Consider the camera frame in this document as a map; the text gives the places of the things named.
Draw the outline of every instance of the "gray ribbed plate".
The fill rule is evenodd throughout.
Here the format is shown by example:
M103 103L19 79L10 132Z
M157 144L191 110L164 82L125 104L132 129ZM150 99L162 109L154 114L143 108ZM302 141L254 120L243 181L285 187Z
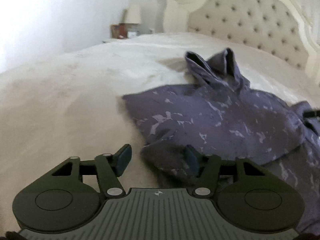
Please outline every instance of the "gray ribbed plate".
M133 188L120 199L108 200L85 226L62 234L40 234L24 229L29 240L292 240L290 229L256 234L226 222L210 200L191 197L186 189Z

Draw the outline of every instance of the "lamp shade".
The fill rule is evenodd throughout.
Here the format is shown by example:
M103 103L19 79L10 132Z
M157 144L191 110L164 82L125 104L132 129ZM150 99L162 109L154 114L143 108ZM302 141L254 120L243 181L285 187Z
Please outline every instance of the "lamp shade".
M132 4L127 10L124 23L141 24L141 9L138 4Z

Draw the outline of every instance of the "white bedsheet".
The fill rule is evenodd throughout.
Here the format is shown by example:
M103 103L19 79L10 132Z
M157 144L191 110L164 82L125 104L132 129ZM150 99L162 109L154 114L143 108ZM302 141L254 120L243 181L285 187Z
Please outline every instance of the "white bedsheet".
M192 82L184 53L207 58L225 47L234 50L252 87L290 103L306 99L320 106L320 89L302 71L263 51L191 33L116 41L0 74L0 235L19 229L14 196L69 156L93 159L129 143L134 152L120 178L124 188L156 187L140 161L144 142L121 96ZM87 182L97 188L92 178Z

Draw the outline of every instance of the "metal pivot screw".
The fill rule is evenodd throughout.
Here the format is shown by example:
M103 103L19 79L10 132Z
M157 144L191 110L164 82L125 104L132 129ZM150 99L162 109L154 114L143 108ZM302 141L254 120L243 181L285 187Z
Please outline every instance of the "metal pivot screw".
M123 190L118 187L112 187L107 190L107 193L111 196L118 196L118 195L122 194L122 192L123 192Z
M211 193L211 191L206 187L199 187L195 190L195 193L200 196L206 196Z

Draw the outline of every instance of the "tufted headboard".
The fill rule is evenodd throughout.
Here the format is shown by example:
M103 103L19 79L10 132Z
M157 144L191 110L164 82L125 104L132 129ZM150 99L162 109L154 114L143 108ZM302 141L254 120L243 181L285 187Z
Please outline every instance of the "tufted headboard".
M167 0L165 32L194 32L279 57L320 83L320 46L295 0Z

